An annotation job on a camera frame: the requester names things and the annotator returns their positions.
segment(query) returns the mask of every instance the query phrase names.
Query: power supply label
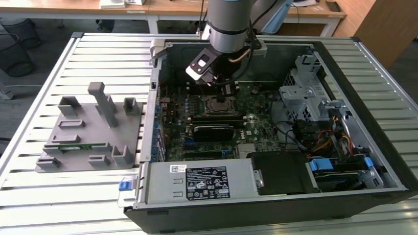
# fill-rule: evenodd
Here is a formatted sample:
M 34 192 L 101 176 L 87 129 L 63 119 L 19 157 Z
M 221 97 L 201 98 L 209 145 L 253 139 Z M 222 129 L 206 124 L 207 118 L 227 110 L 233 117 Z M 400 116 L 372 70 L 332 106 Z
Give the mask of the power supply label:
M 186 192 L 190 201 L 231 197 L 226 166 L 186 169 Z

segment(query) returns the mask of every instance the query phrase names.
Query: blue connector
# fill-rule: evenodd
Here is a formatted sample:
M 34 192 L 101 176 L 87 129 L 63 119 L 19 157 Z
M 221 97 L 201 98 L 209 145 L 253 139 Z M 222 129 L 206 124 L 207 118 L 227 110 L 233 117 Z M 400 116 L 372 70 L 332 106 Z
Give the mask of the blue connector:
M 155 106 L 155 114 L 162 113 L 162 107 L 159 105 Z
M 226 157 L 229 152 L 230 152 L 229 149 L 223 149 L 223 150 L 222 150 L 222 157 Z

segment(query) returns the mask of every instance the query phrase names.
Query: black mesh trash bin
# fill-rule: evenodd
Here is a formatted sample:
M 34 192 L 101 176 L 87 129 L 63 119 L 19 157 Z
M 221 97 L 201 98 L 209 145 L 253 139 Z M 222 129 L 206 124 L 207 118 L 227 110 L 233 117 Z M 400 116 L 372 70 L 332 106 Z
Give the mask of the black mesh trash bin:
M 16 34 L 24 48 L 30 49 L 40 45 L 40 38 L 31 19 L 2 18 L 0 24 L 8 33 Z
M 35 69 L 35 65 L 15 34 L 0 34 L 0 69 L 11 76 L 20 77 Z

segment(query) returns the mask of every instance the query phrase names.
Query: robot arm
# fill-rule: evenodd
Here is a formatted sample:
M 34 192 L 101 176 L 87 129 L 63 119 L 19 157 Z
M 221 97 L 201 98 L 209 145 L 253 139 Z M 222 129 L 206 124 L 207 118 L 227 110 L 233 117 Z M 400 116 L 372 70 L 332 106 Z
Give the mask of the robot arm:
M 242 77 L 259 44 L 253 27 L 275 33 L 291 4 L 293 0 L 209 1 L 210 46 L 186 69 L 198 83 L 223 86 Z M 250 56 L 246 69 L 233 77 L 246 56 Z

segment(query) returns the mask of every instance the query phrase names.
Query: blue latch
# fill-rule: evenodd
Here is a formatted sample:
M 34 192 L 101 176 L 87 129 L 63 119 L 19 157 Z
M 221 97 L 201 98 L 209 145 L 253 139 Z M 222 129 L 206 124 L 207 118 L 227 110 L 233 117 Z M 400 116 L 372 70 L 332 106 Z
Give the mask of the blue latch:
M 373 161 L 372 161 L 370 157 L 365 157 L 365 163 L 370 169 L 373 167 Z
M 162 107 L 159 105 L 155 106 L 155 114 L 161 114 L 162 112 Z
M 133 181 L 119 182 L 119 191 L 131 191 L 134 189 Z
M 313 171 L 317 170 L 333 170 L 333 164 L 330 159 L 328 158 L 316 158 L 313 161 L 309 162 L 309 166 L 312 167 Z

